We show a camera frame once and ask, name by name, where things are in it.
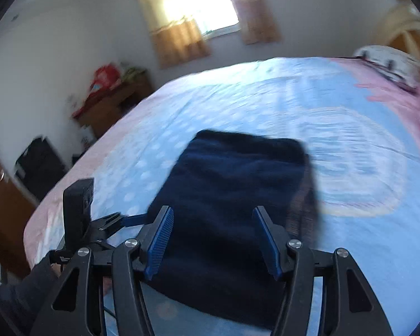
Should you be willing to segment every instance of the window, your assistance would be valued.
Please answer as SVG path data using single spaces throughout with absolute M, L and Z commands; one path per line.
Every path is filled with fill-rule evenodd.
M 207 37 L 215 37 L 239 30 L 238 16 L 231 0 L 184 0 L 191 2 L 191 13 Z

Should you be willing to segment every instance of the bed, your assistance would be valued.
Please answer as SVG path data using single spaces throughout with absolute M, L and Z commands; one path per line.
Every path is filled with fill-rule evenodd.
M 321 201 L 318 248 L 347 248 L 395 336 L 420 322 L 420 103 L 360 59 L 275 58 L 174 80 L 108 131 L 46 196 L 25 229 L 31 266 L 63 236 L 62 193 L 95 178 L 92 217 L 146 211 L 202 129 L 302 140 Z M 136 235 L 126 229 L 112 244 Z M 316 335 L 316 279 L 308 335 Z M 156 335 L 269 335 L 179 304 L 144 285 Z M 113 308 L 111 292 L 105 303 Z M 109 334 L 115 320 L 106 314 Z

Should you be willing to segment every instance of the towel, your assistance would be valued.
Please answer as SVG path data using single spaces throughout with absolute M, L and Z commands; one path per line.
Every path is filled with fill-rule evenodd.
M 285 286 L 268 274 L 252 210 L 264 206 L 292 238 L 314 245 L 318 210 L 300 142 L 204 130 L 180 155 L 148 209 L 163 205 L 174 227 L 148 284 L 202 312 L 272 329 Z

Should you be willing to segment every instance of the wooden cabinet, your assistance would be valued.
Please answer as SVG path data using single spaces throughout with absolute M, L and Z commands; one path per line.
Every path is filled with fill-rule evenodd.
M 134 82 L 123 83 L 109 91 L 103 99 L 85 109 L 75 119 L 81 126 L 90 126 L 96 138 L 100 138 L 119 119 L 152 93 L 153 88 L 147 73 L 141 73 Z
M 0 164 L 0 264 L 21 278 L 29 273 L 23 231 L 34 209 Z

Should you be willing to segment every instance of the sunlight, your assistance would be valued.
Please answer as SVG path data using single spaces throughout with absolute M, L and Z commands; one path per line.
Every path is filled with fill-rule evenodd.
M 238 23 L 238 16 L 231 0 L 192 1 L 193 17 L 202 33 L 218 30 Z

